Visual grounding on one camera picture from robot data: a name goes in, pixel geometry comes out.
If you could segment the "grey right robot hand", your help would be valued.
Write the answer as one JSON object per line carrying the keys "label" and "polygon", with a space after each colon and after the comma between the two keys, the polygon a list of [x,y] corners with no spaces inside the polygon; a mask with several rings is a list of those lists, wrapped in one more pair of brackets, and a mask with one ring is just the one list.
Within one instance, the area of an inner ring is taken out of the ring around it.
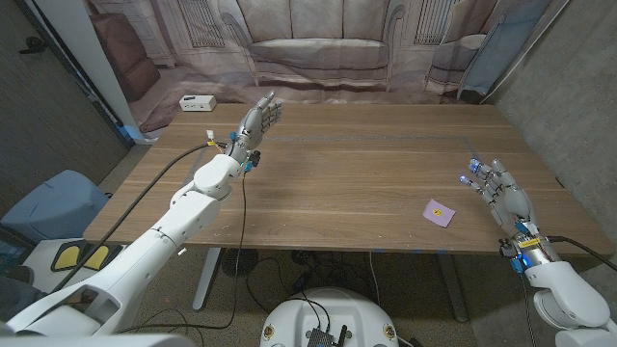
{"label": "grey right robot hand", "polygon": [[460,181],[490,206],[491,215],[506,233],[505,238],[499,239],[499,253],[510,260],[517,273],[561,260],[549,239],[541,235],[535,209],[526,191],[497,159],[485,164],[471,158],[469,170],[478,181],[474,182],[465,175]]}

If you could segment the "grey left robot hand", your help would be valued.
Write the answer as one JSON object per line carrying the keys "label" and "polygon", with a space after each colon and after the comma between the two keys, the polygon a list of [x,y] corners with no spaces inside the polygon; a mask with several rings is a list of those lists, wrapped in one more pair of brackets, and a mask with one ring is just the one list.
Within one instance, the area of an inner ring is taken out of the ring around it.
{"label": "grey left robot hand", "polygon": [[275,93],[271,91],[262,97],[240,121],[235,139],[225,150],[227,156],[240,164],[244,163],[261,143],[267,130],[280,120],[282,103],[273,102],[274,96]]}

